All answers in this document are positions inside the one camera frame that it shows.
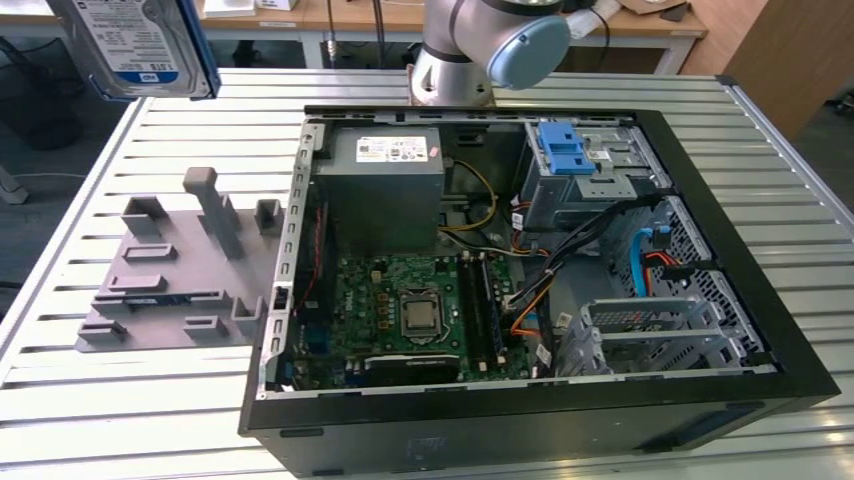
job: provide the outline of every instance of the aluminum workbench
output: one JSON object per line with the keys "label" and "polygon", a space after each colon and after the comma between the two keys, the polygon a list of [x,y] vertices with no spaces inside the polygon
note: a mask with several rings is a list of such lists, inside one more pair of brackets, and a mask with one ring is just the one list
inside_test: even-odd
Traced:
{"label": "aluminum workbench", "polygon": [[[0,474],[288,478],[236,434],[249,347],[80,354],[76,331],[125,231],[130,195],[169,210],[186,167],[234,207],[286,201],[305,104],[402,104],[402,72],[222,70],[220,99],[130,104],[0,326]],[[709,77],[553,75],[500,106],[660,110],[841,395],[692,452],[424,472],[406,478],[845,478],[854,475],[854,221],[737,89]]]}

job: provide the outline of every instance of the connector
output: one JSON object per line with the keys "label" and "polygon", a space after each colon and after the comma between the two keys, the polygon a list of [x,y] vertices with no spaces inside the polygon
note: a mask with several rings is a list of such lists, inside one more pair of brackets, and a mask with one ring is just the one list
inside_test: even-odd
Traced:
{"label": "connector", "polygon": [[539,143],[548,158],[552,175],[589,175],[596,166],[584,155],[584,141],[565,122],[543,122],[539,128]]}
{"label": "connector", "polygon": [[684,265],[664,265],[661,271],[661,280],[681,281],[687,280],[697,270],[719,270],[720,267],[713,260],[696,260]]}
{"label": "connector", "polygon": [[652,248],[655,250],[665,250],[669,248],[671,232],[669,227],[663,226],[652,230]]}

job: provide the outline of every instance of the blue cable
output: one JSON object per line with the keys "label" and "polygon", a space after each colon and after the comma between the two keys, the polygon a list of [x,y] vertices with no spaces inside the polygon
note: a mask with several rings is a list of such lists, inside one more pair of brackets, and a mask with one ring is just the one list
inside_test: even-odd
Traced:
{"label": "blue cable", "polygon": [[631,265],[631,281],[635,284],[637,297],[645,297],[645,284],[643,283],[643,266],[640,265],[640,242],[644,238],[652,238],[652,229],[641,228],[631,237],[631,249],[628,250],[628,264]]}

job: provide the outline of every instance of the white label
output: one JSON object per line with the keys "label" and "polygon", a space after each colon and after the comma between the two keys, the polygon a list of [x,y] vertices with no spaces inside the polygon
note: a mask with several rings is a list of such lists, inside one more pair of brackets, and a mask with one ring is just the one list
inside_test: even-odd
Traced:
{"label": "white label", "polygon": [[557,315],[557,320],[555,321],[555,328],[567,328],[569,326],[569,322],[572,321],[572,315],[568,313],[560,312]]}
{"label": "white label", "polygon": [[128,298],[124,303],[128,305],[154,305],[157,300],[153,298]]}
{"label": "white label", "polygon": [[524,215],[520,213],[513,213],[509,215],[509,223],[512,223],[513,230],[521,230],[524,227]]}
{"label": "white label", "polygon": [[[113,72],[176,72],[162,30],[142,13],[144,2],[73,0],[104,60]],[[141,78],[158,82],[160,78]]]}
{"label": "white label", "polygon": [[543,347],[541,343],[536,346],[536,358],[543,362],[543,365],[547,367],[551,366],[551,352],[545,347]]}
{"label": "white label", "polygon": [[296,24],[293,22],[257,22],[261,27],[272,27],[272,28],[296,28]]}
{"label": "white label", "polygon": [[611,154],[607,150],[588,150],[587,159],[591,161],[607,161],[611,160]]}
{"label": "white label", "polygon": [[425,162],[427,137],[361,137],[356,162]]}

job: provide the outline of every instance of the yellow wire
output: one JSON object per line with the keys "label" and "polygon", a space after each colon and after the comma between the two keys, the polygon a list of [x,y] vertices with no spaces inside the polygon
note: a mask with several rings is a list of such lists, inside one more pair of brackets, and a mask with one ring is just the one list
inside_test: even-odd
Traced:
{"label": "yellow wire", "polygon": [[484,176],[480,175],[480,172],[477,172],[477,170],[475,170],[475,167],[472,167],[468,163],[463,162],[461,160],[453,160],[453,163],[459,163],[460,165],[463,165],[465,169],[473,174],[473,176],[477,177],[477,180],[480,180],[480,182],[485,186],[485,189],[489,191],[489,200],[492,202],[492,206],[489,207],[489,213],[483,218],[483,220],[469,225],[457,225],[453,227],[451,226],[439,227],[439,230],[443,232],[463,232],[463,231],[473,230],[475,228],[481,227],[483,225],[489,223],[489,220],[492,220],[492,217],[495,216],[495,212],[497,211],[497,200],[495,199],[495,191],[492,190],[492,185],[489,185],[489,182],[485,181]]}
{"label": "yellow wire", "polygon": [[545,292],[548,292],[548,289],[551,288],[551,285],[553,285],[553,283],[555,283],[555,279],[552,278],[551,282],[548,282],[548,285],[545,285],[545,288],[543,288],[543,291],[539,292],[536,297],[533,297],[533,300],[531,300],[531,303],[528,303],[527,308],[521,311],[521,314],[519,315],[519,317],[516,318],[516,321],[512,323],[512,326],[509,327],[509,333],[511,334],[515,335],[519,332],[521,332],[521,335],[524,335],[524,332],[535,333],[535,332],[531,332],[529,330],[521,329],[519,327],[521,326],[521,322],[524,321],[524,316],[531,312],[531,310],[533,310],[533,307],[536,306],[536,304],[541,300],[543,296],[545,295]]}

